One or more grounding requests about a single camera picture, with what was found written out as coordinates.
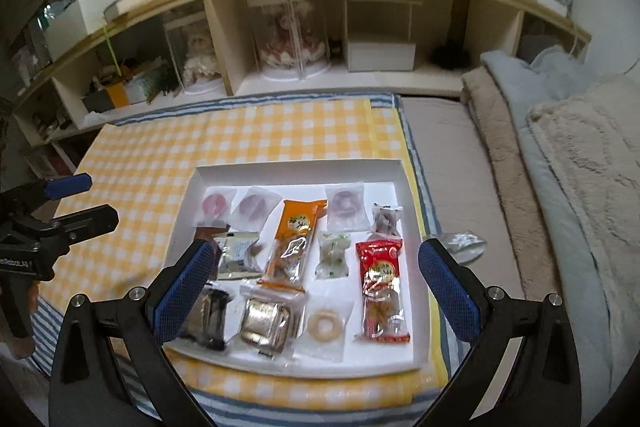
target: yellow and white gingham cloth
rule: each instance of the yellow and white gingham cloth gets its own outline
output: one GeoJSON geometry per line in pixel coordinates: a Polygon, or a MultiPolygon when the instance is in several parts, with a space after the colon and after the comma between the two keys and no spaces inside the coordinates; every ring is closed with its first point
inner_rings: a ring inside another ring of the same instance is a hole
{"type": "MultiPolygon", "coordinates": [[[[78,168],[92,176],[92,190],[62,200],[58,215],[108,203],[118,211],[120,223],[115,232],[72,247],[57,261],[55,279],[41,285],[41,294],[64,311],[76,293],[99,301],[121,298],[133,286],[147,286],[162,268],[196,166],[377,157],[403,160],[417,204],[417,184],[398,112],[372,109],[368,99],[241,107],[107,125],[78,168]]],[[[431,309],[436,309],[433,296],[431,300],[431,309]]],[[[433,367],[384,377],[270,377],[211,365],[171,350],[167,355],[187,386],[206,393],[299,409],[392,407],[408,404],[418,393],[447,381],[438,314],[431,315],[433,367]]]]}

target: blanket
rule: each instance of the blanket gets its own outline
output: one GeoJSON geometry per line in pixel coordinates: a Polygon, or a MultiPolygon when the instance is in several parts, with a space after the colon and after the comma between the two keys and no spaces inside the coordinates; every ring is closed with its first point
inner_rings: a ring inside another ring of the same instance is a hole
{"type": "Polygon", "coordinates": [[[469,71],[462,81],[491,159],[524,295],[542,300],[548,293],[561,293],[553,247],[522,162],[509,107],[486,68],[469,71]]]}
{"type": "Polygon", "coordinates": [[[575,211],[609,308],[616,388],[640,349],[640,85],[533,107],[529,126],[575,211]]]}
{"type": "Polygon", "coordinates": [[[561,48],[542,52],[530,66],[500,51],[484,53],[481,60],[509,105],[522,158],[556,252],[562,297],[578,351],[585,425],[611,394],[609,310],[580,221],[531,133],[527,112],[539,103],[559,102],[582,94],[598,78],[561,48]]]}

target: bolt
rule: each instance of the bolt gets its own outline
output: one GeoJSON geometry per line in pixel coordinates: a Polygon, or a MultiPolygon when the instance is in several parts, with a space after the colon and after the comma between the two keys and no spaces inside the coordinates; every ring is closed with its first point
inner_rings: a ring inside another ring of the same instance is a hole
{"type": "Polygon", "coordinates": [[[504,290],[500,288],[500,286],[491,286],[491,288],[487,290],[487,293],[489,293],[489,296],[494,301],[499,301],[501,299],[504,299],[504,290]]]}
{"type": "Polygon", "coordinates": [[[142,286],[136,286],[129,290],[129,299],[139,301],[145,296],[146,290],[142,286]]]}
{"type": "Polygon", "coordinates": [[[547,295],[546,298],[549,299],[549,302],[551,302],[553,306],[560,306],[562,304],[562,297],[559,296],[557,293],[549,293],[549,295],[547,295]]]}
{"type": "Polygon", "coordinates": [[[79,293],[78,295],[74,295],[73,297],[71,297],[71,305],[74,308],[79,308],[84,304],[84,299],[86,299],[86,297],[81,293],[79,293]]]}

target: plastic wrapper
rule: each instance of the plastic wrapper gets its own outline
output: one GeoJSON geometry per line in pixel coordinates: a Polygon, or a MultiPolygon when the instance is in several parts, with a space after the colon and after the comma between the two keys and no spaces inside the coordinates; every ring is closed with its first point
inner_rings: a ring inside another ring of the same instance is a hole
{"type": "Polygon", "coordinates": [[[484,253],[486,241],[470,230],[456,233],[437,233],[429,235],[427,239],[435,237],[451,254],[458,264],[471,263],[484,253]]]}
{"type": "Polygon", "coordinates": [[[370,222],[364,209],[364,184],[329,185],[326,229],[329,232],[366,232],[370,222]]]}
{"type": "Polygon", "coordinates": [[[262,270],[255,262],[252,248],[260,238],[257,232],[226,232],[214,234],[212,239],[220,247],[218,279],[251,279],[260,277],[262,270]]]}
{"type": "Polygon", "coordinates": [[[231,187],[209,187],[196,214],[196,227],[224,229],[228,225],[231,202],[238,191],[231,187]]]}
{"type": "Polygon", "coordinates": [[[260,282],[302,289],[306,252],[318,214],[325,206],[326,200],[284,202],[271,256],[260,282]]]}
{"type": "Polygon", "coordinates": [[[402,239],[356,243],[364,295],[362,338],[381,343],[407,343],[409,331],[400,293],[398,253],[402,239]]]}
{"type": "Polygon", "coordinates": [[[229,216],[229,225],[242,232],[261,232],[282,196],[262,187],[251,187],[229,216]]]}
{"type": "Polygon", "coordinates": [[[345,328],[352,310],[353,301],[310,296],[295,352],[315,359],[342,362],[345,328]]]}
{"type": "Polygon", "coordinates": [[[270,358],[290,359],[306,302],[304,292],[264,286],[240,286],[246,299],[233,349],[250,349],[270,358]]]}
{"type": "Polygon", "coordinates": [[[382,237],[400,237],[398,221],[402,215],[402,206],[373,204],[373,225],[370,231],[382,237]]]}
{"type": "Polygon", "coordinates": [[[225,349],[225,314],[230,301],[227,292],[207,283],[184,322],[180,336],[193,339],[209,349],[225,349]]]}
{"type": "Polygon", "coordinates": [[[349,276],[349,267],[344,253],[351,246],[351,237],[347,233],[322,232],[320,263],[316,266],[316,279],[338,279],[349,276]]]}

